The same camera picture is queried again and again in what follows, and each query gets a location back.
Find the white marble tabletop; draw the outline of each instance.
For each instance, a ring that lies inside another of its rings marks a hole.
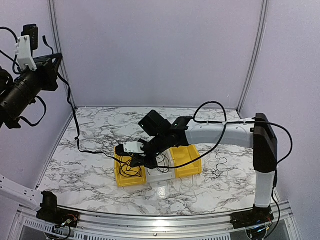
[[[155,109],[171,123],[181,116],[192,116],[189,108],[80,108],[82,150],[102,150],[113,155],[114,146],[147,139],[138,122]],[[238,120],[236,111],[227,111],[228,120]],[[206,109],[202,120],[222,121],[221,110]],[[52,191],[58,204],[83,210],[130,215],[197,215],[249,208],[255,198],[256,176],[253,150],[220,145],[202,159],[202,173],[144,185],[118,187],[114,161],[103,154],[77,150],[75,122],[65,132],[39,186]],[[202,154],[211,144],[196,146]],[[213,172],[223,171],[220,177]]]

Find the yellow plastic tray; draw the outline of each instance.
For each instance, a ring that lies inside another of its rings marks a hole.
[[[124,156],[124,157],[118,156],[116,154],[116,149],[114,149],[114,157],[125,163],[131,161],[130,156]],[[139,171],[139,167],[134,167],[132,168],[132,170]],[[144,166],[141,166],[141,176],[125,177],[120,174],[120,163],[117,161],[114,161],[114,174],[115,174],[115,179],[118,187],[126,187],[126,186],[140,185],[140,184],[147,183],[146,170]]]
[[[180,166],[182,164],[188,163],[200,156],[196,149],[196,146],[194,145],[172,147],[170,148],[170,153],[174,162],[174,166]],[[174,170],[176,178],[192,176],[195,174],[200,174],[201,172],[202,172],[201,159],[187,166],[176,168]]]

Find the black cable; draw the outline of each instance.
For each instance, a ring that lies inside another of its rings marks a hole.
[[[7,31],[9,31],[9,32],[13,35],[15,42],[16,42],[16,43],[18,42],[18,37],[17,37],[16,33],[15,33],[12,29],[10,29],[10,28],[8,28],[8,27],[6,27],[6,26],[0,26],[0,30],[7,30]]]
[[[225,159],[225,162],[219,162],[220,159]],[[217,160],[217,164],[215,165],[215,168],[211,170],[212,174],[215,176],[216,179],[220,178],[221,175],[225,172],[225,171],[219,170],[218,166],[222,165],[222,164],[226,164],[227,162],[228,162],[228,159],[226,157],[220,157]]]
[[[9,32],[13,35],[14,40],[15,40],[15,43],[18,42],[18,37],[17,37],[16,33],[15,33],[12,29],[10,29],[10,28],[8,28],[8,27],[5,27],[5,26],[1,26],[1,27],[0,27],[0,30],[9,31]],[[19,67],[19,65],[18,65],[18,63],[17,63],[17,55],[15,55],[15,59],[13,59],[12,57],[10,57],[9,55],[7,55],[7,54],[6,54],[4,51],[2,51],[1,49],[0,49],[0,53],[1,53],[2,55],[4,55],[6,58],[8,58],[10,61],[12,61],[12,62],[13,62],[13,66],[14,66],[14,65],[17,65],[17,66]]]
[[[279,217],[278,217],[278,220],[276,221],[276,224],[274,226],[274,228],[270,231],[270,233],[264,238],[264,239],[267,239],[277,228],[277,226],[279,225],[279,222],[280,222],[280,218],[281,218],[281,210],[280,210],[280,206],[279,204],[277,203],[277,201],[275,200],[275,196],[274,196],[274,189],[272,190],[272,200],[274,201],[276,207],[278,208],[278,212],[279,212]]]
[[[132,170],[132,167],[130,166],[131,160],[132,160],[132,158],[131,158],[129,161],[126,162],[127,164],[122,164],[122,163],[120,163],[119,174],[120,174],[121,176],[125,177],[125,178],[142,177],[142,174],[141,174],[141,172],[142,172],[141,166],[138,167],[138,168],[139,168],[138,171]]]
[[[44,113],[43,113],[42,117],[40,118],[40,120],[39,120],[37,123],[31,123],[31,122],[30,122],[28,119],[26,119],[24,116],[20,116],[20,117],[19,117],[22,121],[26,122],[30,127],[36,127],[36,126],[38,126],[39,123],[42,121],[42,119],[45,117],[45,115],[46,115],[46,113],[47,113],[47,105],[46,105],[45,101],[44,101],[41,97],[39,97],[39,96],[36,96],[35,98],[40,100],[40,102],[42,103],[43,108],[44,108]]]
[[[71,235],[71,227],[69,225],[66,225],[66,226],[69,228],[68,235],[65,238],[59,238],[58,240],[67,240],[70,237],[70,235]]]
[[[218,101],[207,101],[205,103],[203,103],[200,107],[198,107],[198,109],[195,111],[194,115],[193,115],[193,121],[197,124],[221,124],[222,122],[221,121],[198,121],[196,120],[196,116],[198,114],[198,112],[206,105],[208,104],[217,104],[219,105],[222,110],[223,110],[223,114],[224,114],[224,121],[226,122],[227,121],[227,114],[226,114],[226,110],[225,110],[225,107]]]
[[[46,36],[44,35],[44,36],[42,36],[42,40],[43,40],[43,43],[44,43],[44,45],[46,45],[48,48],[50,48],[51,49],[51,54],[53,55],[54,53],[55,53],[55,51],[54,51],[54,49],[48,44],[48,42],[47,42],[47,38],[46,38]]]
[[[14,60],[13,60],[13,64],[12,64],[12,72],[15,75],[21,75],[21,74],[24,74],[28,70],[28,67],[26,67],[25,70],[21,71],[20,66],[17,63],[17,57],[18,57],[18,55],[14,56]]]
[[[81,150],[80,149],[80,140],[79,140],[80,127],[79,127],[79,122],[78,122],[78,118],[77,118],[77,114],[76,114],[76,109],[74,108],[74,106],[72,105],[71,100],[70,100],[70,98],[71,98],[71,87],[70,87],[70,84],[61,76],[61,74],[59,72],[58,72],[57,76],[68,88],[66,101],[71,106],[72,115],[73,115],[73,119],[74,119],[74,123],[75,123],[75,127],[76,127],[76,132],[77,132],[77,136],[74,139],[76,140],[76,146],[77,146],[79,152],[86,153],[86,154],[95,154],[95,155],[103,154],[106,157],[111,158],[111,159],[115,160],[116,162],[118,162],[120,164],[129,165],[128,163],[120,161],[119,159],[115,158],[114,156],[109,156],[108,154],[106,154],[103,151],[89,151],[89,150]]]
[[[168,160],[168,167],[170,167],[170,159],[165,155],[165,154],[160,154],[160,156],[162,157],[162,161],[161,162],[158,162],[158,164],[161,164],[163,163],[163,166],[165,167],[166,166],[166,160]],[[169,168],[163,168],[162,170],[159,169],[158,167],[156,168],[160,173],[162,174],[166,174],[170,171]]]
[[[227,124],[243,124],[243,123],[244,123],[243,121],[227,122]],[[257,123],[257,124],[266,124],[266,125],[275,126],[277,128],[280,128],[280,129],[284,130],[286,132],[286,134],[288,135],[289,139],[290,139],[290,150],[283,158],[281,158],[277,162],[277,165],[280,164],[283,160],[285,160],[286,158],[288,158],[290,156],[290,154],[292,153],[292,150],[294,148],[294,141],[293,141],[293,138],[292,138],[290,132],[284,126],[281,126],[281,125],[279,125],[277,123],[269,122],[269,121],[246,121],[245,123],[246,124],[255,124],[255,123]]]
[[[183,168],[189,164],[193,164],[194,162],[198,161],[199,159],[207,156],[208,154],[212,153],[220,144],[220,142],[222,141],[222,138],[224,137],[225,133],[226,133],[226,129],[227,129],[227,124],[224,125],[224,128],[222,130],[221,136],[219,138],[219,140],[216,142],[216,144],[214,145],[213,148],[211,148],[209,151],[207,151],[206,153],[202,154],[201,156],[197,157],[196,159],[193,159],[189,162],[186,162],[182,165],[179,166],[153,166],[150,164],[145,164],[143,162],[141,162],[139,159],[137,159],[136,157],[134,157],[134,155],[132,156],[138,163],[144,164],[145,167],[147,168],[160,168],[160,169],[178,169],[178,168]]]

